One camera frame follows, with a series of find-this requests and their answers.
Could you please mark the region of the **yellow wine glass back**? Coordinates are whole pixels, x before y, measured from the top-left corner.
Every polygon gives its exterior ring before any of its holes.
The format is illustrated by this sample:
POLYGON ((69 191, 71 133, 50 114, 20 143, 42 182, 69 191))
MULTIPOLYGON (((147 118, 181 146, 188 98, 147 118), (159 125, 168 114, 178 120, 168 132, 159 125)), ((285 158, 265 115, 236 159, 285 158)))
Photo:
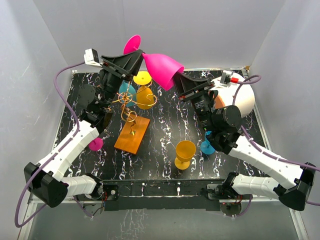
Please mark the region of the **yellow wine glass back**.
POLYGON ((137 76, 133 77, 133 81, 139 86, 135 95, 137 106, 143 110, 150 109, 155 103, 153 92, 150 89, 151 75, 147 71, 139 71, 137 76))

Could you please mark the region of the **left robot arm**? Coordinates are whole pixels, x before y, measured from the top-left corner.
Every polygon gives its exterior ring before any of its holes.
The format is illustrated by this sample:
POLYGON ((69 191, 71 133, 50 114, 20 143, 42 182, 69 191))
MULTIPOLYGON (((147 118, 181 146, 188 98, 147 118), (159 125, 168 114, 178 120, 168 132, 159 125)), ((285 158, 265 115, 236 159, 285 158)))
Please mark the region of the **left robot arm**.
POLYGON ((65 198, 88 195, 97 200, 103 195, 100 178, 86 173, 82 176, 66 177, 65 172, 79 154, 104 132, 112 118, 109 106, 119 92, 123 81, 130 81, 138 74, 143 61, 143 51, 135 50, 120 56, 102 55, 97 52, 90 58, 101 70, 100 85, 84 84, 78 92, 80 116, 70 133, 44 159, 37 164, 28 163, 24 168, 27 189, 51 208, 57 207, 65 198))

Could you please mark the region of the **teal wine glass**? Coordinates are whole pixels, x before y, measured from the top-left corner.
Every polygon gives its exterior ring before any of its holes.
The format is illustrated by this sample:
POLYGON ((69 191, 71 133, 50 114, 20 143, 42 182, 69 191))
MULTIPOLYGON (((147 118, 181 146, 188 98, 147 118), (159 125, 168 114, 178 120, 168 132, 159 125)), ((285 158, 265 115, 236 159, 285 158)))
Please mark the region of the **teal wine glass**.
POLYGON ((120 95, 120 103, 124 104, 125 103, 125 97, 126 98, 126 103, 125 105, 127 107, 131 107, 135 104, 136 99, 136 90, 134 89, 134 87, 132 86, 131 83, 129 83, 128 81, 123 81, 122 84, 119 87, 118 93, 120 95))

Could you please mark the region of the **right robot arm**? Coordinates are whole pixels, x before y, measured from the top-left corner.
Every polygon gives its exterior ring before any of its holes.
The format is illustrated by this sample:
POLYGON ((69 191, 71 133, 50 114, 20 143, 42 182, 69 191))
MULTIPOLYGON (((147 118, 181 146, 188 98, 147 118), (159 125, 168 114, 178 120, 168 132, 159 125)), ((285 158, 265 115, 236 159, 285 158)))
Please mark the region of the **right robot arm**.
POLYGON ((218 89, 212 78, 193 78, 183 73, 172 77, 180 101, 191 101, 206 140, 216 151, 249 163, 262 170, 266 177, 246 176, 231 172, 223 184, 206 189, 208 194, 233 199, 256 195, 279 200, 286 207, 303 211, 314 184, 318 168, 289 161, 258 145, 242 126, 240 109, 231 105, 216 108, 218 89))

